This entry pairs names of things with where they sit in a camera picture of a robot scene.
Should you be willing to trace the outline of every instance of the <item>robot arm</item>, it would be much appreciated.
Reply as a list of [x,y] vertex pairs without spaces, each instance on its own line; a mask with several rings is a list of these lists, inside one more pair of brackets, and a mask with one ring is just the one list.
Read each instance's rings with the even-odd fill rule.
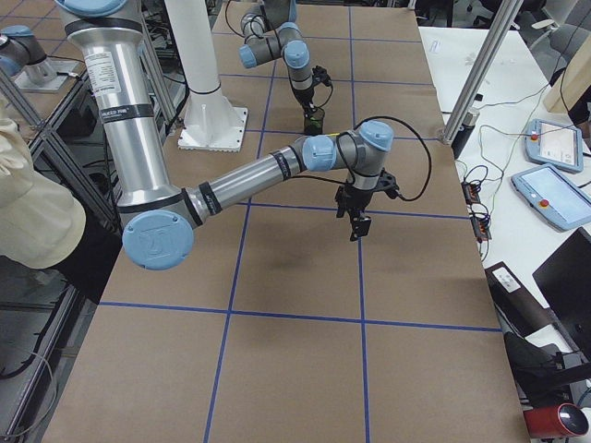
[[86,60],[123,190],[117,206],[126,225],[124,248],[140,266],[168,269],[180,263],[193,245],[195,227],[305,170],[348,170],[337,193],[337,216],[349,213],[351,240],[367,234],[363,210],[373,193],[396,197],[393,177],[383,171],[393,131],[376,121],[338,136],[300,138],[194,189],[172,185],[137,54],[142,38],[138,3],[56,1],[68,39]]
[[320,83],[332,88],[332,82],[326,69],[311,66],[295,21],[295,0],[266,0],[253,6],[240,22],[245,44],[239,55],[246,68],[284,59],[292,92],[304,110],[304,133],[313,136],[322,133],[324,119],[324,111],[313,102],[314,88]]
[[23,68],[36,85],[43,85],[57,75],[29,28],[16,25],[0,30],[0,69],[12,77]]

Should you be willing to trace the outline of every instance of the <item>white cloth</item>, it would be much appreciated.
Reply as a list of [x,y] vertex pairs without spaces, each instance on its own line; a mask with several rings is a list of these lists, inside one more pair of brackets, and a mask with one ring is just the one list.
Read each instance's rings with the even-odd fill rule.
[[49,268],[74,250],[85,223],[70,191],[33,170],[29,148],[0,97],[0,255]]

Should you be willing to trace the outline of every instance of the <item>red cylinder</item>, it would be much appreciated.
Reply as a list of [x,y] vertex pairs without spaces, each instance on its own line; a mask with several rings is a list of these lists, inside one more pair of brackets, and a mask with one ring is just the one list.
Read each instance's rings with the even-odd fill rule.
[[579,437],[589,430],[585,414],[571,403],[524,411],[524,417],[531,438]]

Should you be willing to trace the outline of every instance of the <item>blue and white device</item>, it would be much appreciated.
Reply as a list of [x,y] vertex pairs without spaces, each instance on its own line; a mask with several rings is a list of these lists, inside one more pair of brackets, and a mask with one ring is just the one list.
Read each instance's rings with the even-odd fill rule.
[[583,171],[581,129],[535,119],[525,132],[525,153],[529,160],[553,164],[569,173]]
[[561,231],[591,222],[591,198],[553,165],[518,173],[511,181],[529,205]]

